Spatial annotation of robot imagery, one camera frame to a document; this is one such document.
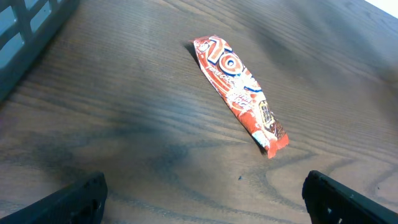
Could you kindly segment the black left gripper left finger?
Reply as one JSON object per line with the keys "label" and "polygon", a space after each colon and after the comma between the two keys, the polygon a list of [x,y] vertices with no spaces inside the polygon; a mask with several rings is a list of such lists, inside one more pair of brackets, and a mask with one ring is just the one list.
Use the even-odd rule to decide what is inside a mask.
{"label": "black left gripper left finger", "polygon": [[100,224],[108,187],[94,172],[15,213],[1,224]]}

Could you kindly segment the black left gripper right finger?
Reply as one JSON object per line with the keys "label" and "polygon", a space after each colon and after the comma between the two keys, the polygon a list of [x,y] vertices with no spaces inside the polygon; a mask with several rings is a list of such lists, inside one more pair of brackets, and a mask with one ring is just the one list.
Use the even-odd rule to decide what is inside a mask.
{"label": "black left gripper right finger", "polygon": [[397,213],[317,170],[305,178],[302,198],[312,223],[397,224]]}

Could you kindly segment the red chocolate bar wrapper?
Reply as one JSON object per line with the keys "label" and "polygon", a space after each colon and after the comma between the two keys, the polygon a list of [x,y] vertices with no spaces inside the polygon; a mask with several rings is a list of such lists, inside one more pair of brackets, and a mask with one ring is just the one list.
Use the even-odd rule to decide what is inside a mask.
{"label": "red chocolate bar wrapper", "polygon": [[269,108],[260,84],[229,43],[217,35],[192,41],[198,64],[239,122],[265,149],[268,158],[289,144],[289,137]]}

